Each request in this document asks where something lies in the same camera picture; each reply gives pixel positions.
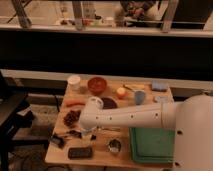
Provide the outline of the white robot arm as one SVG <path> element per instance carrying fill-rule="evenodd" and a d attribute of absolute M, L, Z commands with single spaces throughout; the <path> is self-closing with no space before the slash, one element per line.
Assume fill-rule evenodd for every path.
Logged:
<path fill-rule="evenodd" d="M 88 99 L 79 124 L 163 128 L 175 131 L 173 171 L 213 171 L 213 97 L 192 96 L 184 101 L 103 109 L 98 97 Z"/>

